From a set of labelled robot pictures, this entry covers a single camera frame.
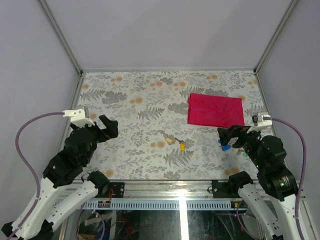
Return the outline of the key with yellow tag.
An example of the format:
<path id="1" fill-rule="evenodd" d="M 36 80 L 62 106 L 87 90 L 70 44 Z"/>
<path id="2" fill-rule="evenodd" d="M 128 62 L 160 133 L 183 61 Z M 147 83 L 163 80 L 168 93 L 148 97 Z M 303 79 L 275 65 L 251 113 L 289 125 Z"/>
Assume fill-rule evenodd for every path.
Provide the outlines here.
<path id="1" fill-rule="evenodd" d="M 185 152 L 185 150 L 186 150 L 185 142 L 183 140 L 178 139 L 178 138 L 175 138 L 175 140 L 179 142 L 180 151 Z"/>

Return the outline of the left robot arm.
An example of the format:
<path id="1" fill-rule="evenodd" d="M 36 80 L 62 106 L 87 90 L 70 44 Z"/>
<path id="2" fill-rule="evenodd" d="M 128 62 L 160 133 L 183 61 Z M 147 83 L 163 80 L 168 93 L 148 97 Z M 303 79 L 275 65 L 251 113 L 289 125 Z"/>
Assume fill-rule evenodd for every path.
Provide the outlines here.
<path id="1" fill-rule="evenodd" d="M 98 144 L 118 137 L 118 121 L 99 116 L 105 126 L 83 117 L 84 123 L 71 121 L 72 131 L 64 141 L 63 149 L 48 163 L 42 178 L 35 178 L 36 193 L 24 212 L 1 228 L 7 239 L 49 240 L 60 224 L 78 207 L 98 196 L 105 197 L 110 180 L 100 171 L 93 171 L 80 188 L 60 204 L 54 203 L 67 186 L 90 163 Z"/>

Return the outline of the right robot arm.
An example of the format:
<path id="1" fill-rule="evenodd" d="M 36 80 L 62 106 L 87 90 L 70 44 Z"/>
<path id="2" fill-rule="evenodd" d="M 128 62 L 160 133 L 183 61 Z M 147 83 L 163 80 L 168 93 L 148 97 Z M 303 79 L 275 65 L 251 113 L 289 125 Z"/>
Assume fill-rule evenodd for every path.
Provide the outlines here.
<path id="1" fill-rule="evenodd" d="M 232 138 L 233 147 L 242 148 L 256 166 L 257 179 L 269 196 L 275 209 L 272 212 L 256 185 L 245 171 L 233 174 L 228 179 L 228 192 L 241 197 L 252 211 L 268 240 L 307 240 L 305 224 L 299 219 L 299 185 L 284 163 L 287 152 L 280 138 L 273 135 L 261 136 L 260 131 L 248 126 L 233 125 L 217 129 L 221 145 L 226 146 Z"/>

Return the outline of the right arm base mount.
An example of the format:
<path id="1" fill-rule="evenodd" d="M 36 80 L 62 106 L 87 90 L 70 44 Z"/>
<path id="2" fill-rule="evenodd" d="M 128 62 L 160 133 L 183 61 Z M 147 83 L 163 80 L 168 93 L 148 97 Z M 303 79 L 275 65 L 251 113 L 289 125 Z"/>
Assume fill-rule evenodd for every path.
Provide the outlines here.
<path id="1" fill-rule="evenodd" d="M 228 180 L 212 180 L 212 195 L 214 199 L 230 199 L 234 197 Z"/>

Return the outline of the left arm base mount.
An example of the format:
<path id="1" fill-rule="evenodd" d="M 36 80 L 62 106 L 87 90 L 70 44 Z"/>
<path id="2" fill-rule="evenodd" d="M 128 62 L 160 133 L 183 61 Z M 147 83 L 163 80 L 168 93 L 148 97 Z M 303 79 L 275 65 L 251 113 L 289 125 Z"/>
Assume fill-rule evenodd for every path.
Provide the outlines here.
<path id="1" fill-rule="evenodd" d="M 125 192 L 125 183 L 124 182 L 110 182 L 104 184 L 98 190 L 98 198 L 123 198 Z"/>

